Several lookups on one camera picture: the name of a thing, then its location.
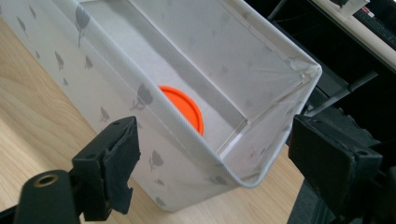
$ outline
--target gray leaf pattern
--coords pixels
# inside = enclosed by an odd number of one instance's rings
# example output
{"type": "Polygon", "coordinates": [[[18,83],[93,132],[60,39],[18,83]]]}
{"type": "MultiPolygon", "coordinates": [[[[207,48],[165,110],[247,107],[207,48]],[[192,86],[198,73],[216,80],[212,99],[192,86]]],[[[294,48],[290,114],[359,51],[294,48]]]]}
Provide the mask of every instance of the gray leaf pattern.
{"type": "Polygon", "coordinates": [[[91,59],[88,56],[86,56],[85,57],[85,68],[90,69],[90,68],[92,68],[92,66],[93,66],[93,64],[91,62],[91,59]]]}
{"type": "Polygon", "coordinates": [[[105,111],[102,107],[100,107],[100,112],[102,116],[99,121],[107,122],[110,119],[110,116],[108,115],[107,111],[105,111]]]}
{"type": "Polygon", "coordinates": [[[58,61],[59,71],[64,69],[64,60],[62,59],[61,55],[55,51],[56,61],[58,61]]]}
{"type": "Polygon", "coordinates": [[[163,202],[163,200],[162,200],[160,197],[156,197],[156,198],[155,198],[155,202],[156,202],[157,204],[159,204],[160,206],[162,206],[162,207],[165,207],[165,206],[166,206],[166,204],[163,202]]]}
{"type": "Polygon", "coordinates": [[[87,27],[91,16],[84,10],[82,5],[76,8],[76,27],[78,30],[78,47],[80,46],[81,38],[84,36],[83,29],[87,27]]]}
{"type": "Polygon", "coordinates": [[[144,84],[141,84],[139,86],[139,89],[137,90],[137,102],[134,101],[134,105],[130,110],[142,110],[145,108],[146,105],[151,104],[152,100],[153,99],[149,89],[147,89],[144,84]]]}
{"type": "Polygon", "coordinates": [[[228,185],[227,181],[221,175],[210,176],[207,180],[215,185],[228,185]]]}
{"type": "Polygon", "coordinates": [[[27,34],[26,34],[26,26],[25,26],[24,22],[23,22],[23,21],[21,20],[21,18],[19,18],[19,17],[17,17],[17,20],[18,20],[18,22],[20,23],[20,26],[21,26],[23,32],[24,32],[25,35],[27,36],[27,34]]]}
{"type": "Polygon", "coordinates": [[[227,74],[228,72],[230,72],[230,70],[228,69],[228,67],[226,67],[225,65],[223,65],[221,67],[221,73],[222,74],[227,74]]]}
{"type": "Polygon", "coordinates": [[[161,158],[161,155],[156,150],[154,150],[152,152],[152,156],[149,158],[149,168],[151,172],[155,170],[156,167],[162,165],[163,165],[163,158],[161,158]]]}
{"type": "Polygon", "coordinates": [[[221,26],[224,26],[225,23],[227,23],[229,20],[230,20],[230,15],[228,13],[224,12],[221,15],[221,26]]]}
{"type": "Polygon", "coordinates": [[[64,78],[64,86],[68,86],[69,83],[66,81],[66,79],[64,78]]]}
{"type": "Polygon", "coordinates": [[[286,126],[285,128],[283,128],[282,132],[287,132],[287,131],[290,130],[290,129],[291,129],[291,126],[288,125],[288,126],[286,126]]]}
{"type": "Polygon", "coordinates": [[[156,179],[156,180],[154,180],[154,182],[155,182],[156,184],[158,184],[158,185],[161,185],[161,186],[164,186],[164,185],[165,185],[165,183],[163,183],[163,181],[161,181],[161,179],[156,179]]]}
{"type": "Polygon", "coordinates": [[[245,106],[246,106],[246,107],[252,107],[252,106],[253,106],[253,103],[251,103],[250,100],[246,100],[246,101],[245,101],[245,106]]]}
{"type": "Polygon", "coordinates": [[[32,12],[33,18],[35,18],[35,11],[33,10],[32,6],[29,5],[30,11],[32,12]]]}

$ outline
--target orange lid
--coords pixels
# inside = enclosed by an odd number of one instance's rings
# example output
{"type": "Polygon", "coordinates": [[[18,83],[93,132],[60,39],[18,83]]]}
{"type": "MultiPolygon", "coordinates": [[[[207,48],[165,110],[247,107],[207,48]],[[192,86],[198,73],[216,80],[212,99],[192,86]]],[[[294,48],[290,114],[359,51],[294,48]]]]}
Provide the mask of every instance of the orange lid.
{"type": "Polygon", "coordinates": [[[190,122],[200,135],[204,133],[204,122],[201,111],[195,102],[184,92],[168,86],[160,86],[160,89],[175,105],[178,111],[190,122]]]}

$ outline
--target wooden table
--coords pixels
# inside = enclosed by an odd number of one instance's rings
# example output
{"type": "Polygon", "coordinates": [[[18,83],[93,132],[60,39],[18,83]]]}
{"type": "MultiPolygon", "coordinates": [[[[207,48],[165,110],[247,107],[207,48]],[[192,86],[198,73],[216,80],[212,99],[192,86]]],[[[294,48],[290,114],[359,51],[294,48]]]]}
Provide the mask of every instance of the wooden table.
{"type": "MultiPolygon", "coordinates": [[[[0,19],[0,210],[33,175],[71,169],[95,132],[0,19]]],[[[176,213],[161,210],[131,179],[127,216],[107,223],[286,223],[303,182],[285,147],[255,189],[235,189],[176,213]]]]}

